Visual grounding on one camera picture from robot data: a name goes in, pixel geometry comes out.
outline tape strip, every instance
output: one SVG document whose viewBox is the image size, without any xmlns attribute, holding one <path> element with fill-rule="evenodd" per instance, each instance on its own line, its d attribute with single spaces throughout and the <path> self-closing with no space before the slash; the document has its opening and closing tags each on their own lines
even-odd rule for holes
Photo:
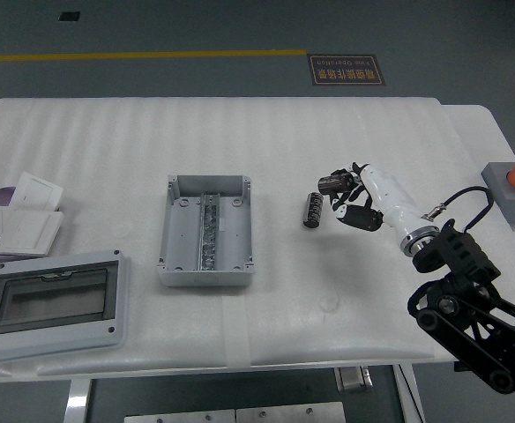
<svg viewBox="0 0 515 423">
<path fill-rule="evenodd" d="M 248 368 L 251 366 L 246 298 L 243 295 L 222 296 L 222 326 L 226 366 Z"/>
</svg>

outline screw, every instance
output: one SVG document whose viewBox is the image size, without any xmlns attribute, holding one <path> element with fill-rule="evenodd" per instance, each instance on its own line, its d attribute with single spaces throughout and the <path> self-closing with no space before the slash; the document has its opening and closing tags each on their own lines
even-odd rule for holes
<svg viewBox="0 0 515 423">
<path fill-rule="evenodd" d="M 440 307 L 440 310 L 447 315 L 450 315 L 455 311 L 455 303 L 450 298 L 443 298 L 437 303 L 437 306 Z"/>
</svg>

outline cable connector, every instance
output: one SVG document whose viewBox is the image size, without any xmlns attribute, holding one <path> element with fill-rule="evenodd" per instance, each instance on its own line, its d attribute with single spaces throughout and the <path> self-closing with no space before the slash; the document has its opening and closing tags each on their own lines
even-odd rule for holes
<svg viewBox="0 0 515 423">
<path fill-rule="evenodd" d="M 446 205 L 444 203 L 440 203 L 439 205 L 434 207 L 430 213 L 423 215 L 422 218 L 429 220 L 430 222 L 433 222 L 434 219 L 437 218 L 440 214 L 442 214 L 445 209 Z"/>
</svg>

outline black cable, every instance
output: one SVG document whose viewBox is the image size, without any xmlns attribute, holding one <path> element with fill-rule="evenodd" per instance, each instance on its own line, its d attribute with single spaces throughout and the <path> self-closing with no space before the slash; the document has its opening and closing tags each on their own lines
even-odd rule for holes
<svg viewBox="0 0 515 423">
<path fill-rule="evenodd" d="M 489 210 L 493 208 L 493 204 L 495 203 L 495 200 L 493 199 L 493 195 L 491 194 L 490 189 L 485 188 L 485 187 L 475 186 L 475 187 L 468 187 L 468 188 L 462 189 L 461 191 L 456 192 L 454 195 L 452 195 L 450 198 L 448 198 L 447 200 L 444 201 L 444 206 L 447 207 L 448 205 L 450 205 L 450 203 L 453 200 L 455 200 L 456 198 L 461 197 L 464 194 L 466 194 L 467 192 L 471 192 L 471 191 L 484 192 L 485 195 L 487 196 L 487 206 L 483 210 L 481 210 L 477 214 L 477 216 L 475 216 L 473 218 L 473 220 L 471 220 L 467 224 L 466 228 L 463 230 L 464 233 L 467 232 L 469 229 L 471 229 L 473 226 L 477 225 L 477 223 L 479 223 L 479 221 L 485 217 L 485 215 L 489 212 Z"/>
<path fill-rule="evenodd" d="M 410 383 L 408 383 L 407 376 L 405 375 L 405 372 L 403 371 L 402 366 L 400 364 L 399 364 L 399 370 L 402 373 L 402 377 L 405 379 L 405 383 L 407 384 L 408 393 L 410 394 L 410 397 L 413 399 L 414 408 L 416 409 L 416 412 L 418 413 L 418 418 L 420 419 L 421 423 L 424 423 L 424 419 L 422 418 L 422 414 L 420 413 L 418 404 L 416 403 L 416 400 L 414 399 L 413 391 L 410 389 Z"/>
</svg>

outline gray base block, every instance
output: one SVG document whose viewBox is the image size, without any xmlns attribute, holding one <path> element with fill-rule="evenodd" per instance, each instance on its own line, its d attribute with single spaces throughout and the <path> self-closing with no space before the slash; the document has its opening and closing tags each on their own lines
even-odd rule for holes
<svg viewBox="0 0 515 423">
<path fill-rule="evenodd" d="M 506 179 L 515 163 L 489 163 L 481 172 L 481 176 L 493 193 L 496 203 L 510 224 L 515 224 L 515 188 Z"/>
</svg>

